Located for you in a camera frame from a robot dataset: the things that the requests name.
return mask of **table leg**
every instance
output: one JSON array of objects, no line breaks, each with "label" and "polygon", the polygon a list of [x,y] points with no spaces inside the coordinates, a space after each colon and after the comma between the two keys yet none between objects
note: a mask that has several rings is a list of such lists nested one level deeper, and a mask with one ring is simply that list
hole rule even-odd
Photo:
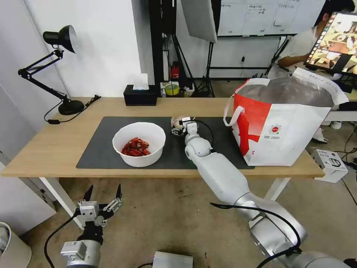
[{"label": "table leg", "polygon": [[[68,196],[66,191],[62,188],[57,178],[45,178],[40,177],[40,180],[48,188],[48,190],[54,195],[57,201],[61,204],[64,210],[73,216],[76,209],[76,205],[73,203],[72,199]],[[79,228],[83,229],[85,227],[84,221],[81,220],[81,216],[77,216],[73,219]]]},{"label": "table leg", "polygon": [[276,178],[265,195],[264,199],[270,199],[275,201],[280,193],[283,191],[287,183],[291,178]]}]

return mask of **lamp base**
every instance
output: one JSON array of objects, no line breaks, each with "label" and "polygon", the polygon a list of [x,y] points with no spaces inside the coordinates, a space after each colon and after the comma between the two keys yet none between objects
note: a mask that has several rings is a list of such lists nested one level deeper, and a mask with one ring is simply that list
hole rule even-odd
[{"label": "lamp base", "polygon": [[81,101],[66,99],[59,107],[58,111],[61,115],[77,114],[84,109],[84,104]]}]

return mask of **shoe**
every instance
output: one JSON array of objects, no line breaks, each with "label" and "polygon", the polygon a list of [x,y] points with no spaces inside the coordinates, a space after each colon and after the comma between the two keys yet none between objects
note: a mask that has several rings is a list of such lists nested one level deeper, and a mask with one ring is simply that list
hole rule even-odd
[{"label": "shoe", "polygon": [[333,129],[340,129],[342,127],[342,122],[341,121],[332,121],[330,124],[330,127]]},{"label": "shoe", "polygon": [[319,143],[319,144],[327,144],[328,139],[326,139],[322,134],[322,128],[319,128],[315,134],[312,136],[312,141]]},{"label": "shoe", "polygon": [[357,268],[357,259],[345,259],[343,262],[349,267]]}]

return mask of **desk lamp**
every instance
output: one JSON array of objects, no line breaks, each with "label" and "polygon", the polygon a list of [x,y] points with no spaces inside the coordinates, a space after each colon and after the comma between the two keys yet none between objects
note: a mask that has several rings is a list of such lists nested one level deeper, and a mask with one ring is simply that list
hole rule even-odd
[{"label": "desk lamp", "polygon": [[[84,104],[81,101],[70,100],[67,97],[67,94],[58,92],[55,89],[52,89],[46,86],[45,84],[42,84],[40,81],[32,77],[34,74],[38,73],[44,68],[62,59],[63,50],[60,49],[60,45],[65,49],[67,49],[68,51],[75,53],[75,50],[77,49],[78,46],[77,46],[77,36],[75,34],[74,28],[72,27],[72,25],[67,25],[64,26],[59,32],[44,32],[43,38],[45,42],[52,45],[52,47],[55,50],[52,51],[47,56],[45,56],[44,58],[27,66],[26,68],[20,69],[18,71],[19,76],[21,76],[22,78],[30,81],[36,86],[39,86],[40,88],[46,90],[47,92],[59,98],[62,101],[62,104],[58,107],[58,111],[60,114],[73,115],[82,112],[84,110]],[[37,64],[44,61],[45,59],[50,58],[53,55],[56,56],[57,58],[47,64],[37,66]]]}]

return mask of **bag handle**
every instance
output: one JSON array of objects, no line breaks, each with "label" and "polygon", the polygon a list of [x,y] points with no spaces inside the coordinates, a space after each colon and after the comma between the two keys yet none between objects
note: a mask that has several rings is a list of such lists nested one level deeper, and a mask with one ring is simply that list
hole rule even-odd
[{"label": "bag handle", "polygon": [[232,96],[229,97],[228,101],[227,101],[227,104],[226,104],[226,107],[224,108],[224,114],[223,114],[223,123],[226,125],[226,127],[231,127],[234,125],[234,123],[237,122],[238,120],[238,117],[239,115],[241,114],[241,112],[244,111],[244,108],[242,106],[238,106],[234,113],[233,113],[233,116],[232,116],[232,119],[229,123],[227,123],[227,120],[226,120],[226,117],[227,117],[227,113],[228,113],[228,110],[229,110],[229,107],[230,107],[230,101],[231,101],[231,98],[234,96],[234,94],[232,94]]}]

